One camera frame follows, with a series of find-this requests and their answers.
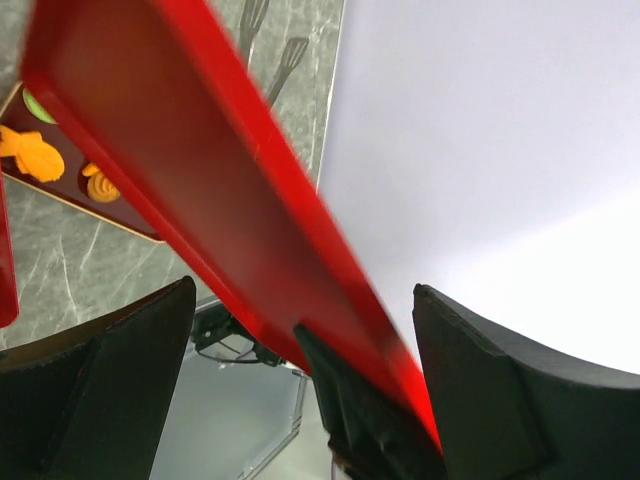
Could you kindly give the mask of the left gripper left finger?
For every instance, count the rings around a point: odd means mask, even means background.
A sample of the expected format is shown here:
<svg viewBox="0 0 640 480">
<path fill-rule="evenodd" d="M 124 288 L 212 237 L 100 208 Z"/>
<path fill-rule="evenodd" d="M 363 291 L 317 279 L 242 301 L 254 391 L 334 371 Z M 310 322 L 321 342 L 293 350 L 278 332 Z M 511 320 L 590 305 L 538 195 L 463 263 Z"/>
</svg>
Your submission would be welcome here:
<svg viewBox="0 0 640 480">
<path fill-rule="evenodd" d="M 149 478 L 195 306 L 184 277 L 2 351 L 2 478 Z"/>
</svg>

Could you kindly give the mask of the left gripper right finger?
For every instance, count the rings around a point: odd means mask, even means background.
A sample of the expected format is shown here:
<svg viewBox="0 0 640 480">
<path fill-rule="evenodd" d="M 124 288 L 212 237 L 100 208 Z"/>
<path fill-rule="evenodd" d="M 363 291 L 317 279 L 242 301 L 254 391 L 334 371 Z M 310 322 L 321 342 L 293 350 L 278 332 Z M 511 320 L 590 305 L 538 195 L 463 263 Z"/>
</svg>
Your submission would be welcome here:
<svg viewBox="0 0 640 480">
<path fill-rule="evenodd" d="M 636 479 L 639 377 L 414 288 L 423 375 L 451 479 Z"/>
</svg>

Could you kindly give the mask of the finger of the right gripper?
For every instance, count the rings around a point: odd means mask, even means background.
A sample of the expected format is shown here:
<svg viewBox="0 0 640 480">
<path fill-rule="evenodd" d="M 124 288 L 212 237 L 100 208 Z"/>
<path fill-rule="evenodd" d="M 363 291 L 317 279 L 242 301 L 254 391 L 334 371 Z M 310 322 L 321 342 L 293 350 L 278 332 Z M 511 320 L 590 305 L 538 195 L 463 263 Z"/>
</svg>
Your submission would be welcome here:
<svg viewBox="0 0 640 480">
<path fill-rule="evenodd" d="M 379 391 L 307 327 L 294 334 L 310 366 L 328 446 L 347 477 L 439 480 L 441 453 L 412 413 Z"/>
</svg>

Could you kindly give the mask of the red cookie box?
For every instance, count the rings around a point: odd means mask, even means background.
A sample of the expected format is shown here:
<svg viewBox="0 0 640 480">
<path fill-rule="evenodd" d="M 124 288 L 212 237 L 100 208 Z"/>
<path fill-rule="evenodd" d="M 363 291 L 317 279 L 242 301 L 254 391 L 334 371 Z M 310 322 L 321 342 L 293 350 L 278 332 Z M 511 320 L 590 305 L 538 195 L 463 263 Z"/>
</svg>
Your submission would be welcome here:
<svg viewBox="0 0 640 480">
<path fill-rule="evenodd" d="M 0 181 L 0 192 L 0 325 L 2 328 L 5 328 L 11 325 L 18 317 L 19 300 L 10 238 L 9 215 L 7 210 L 4 180 Z"/>
</svg>

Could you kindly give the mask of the red box lid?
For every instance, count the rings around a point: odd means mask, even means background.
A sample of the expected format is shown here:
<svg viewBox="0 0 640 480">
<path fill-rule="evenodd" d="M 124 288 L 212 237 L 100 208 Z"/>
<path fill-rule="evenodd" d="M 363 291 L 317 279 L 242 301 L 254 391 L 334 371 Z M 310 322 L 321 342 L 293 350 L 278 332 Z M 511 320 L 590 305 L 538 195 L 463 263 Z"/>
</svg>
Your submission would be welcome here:
<svg viewBox="0 0 640 480">
<path fill-rule="evenodd" d="M 38 1 L 26 87 L 236 318 L 305 325 L 438 434 L 421 370 L 203 1 Z"/>
</svg>

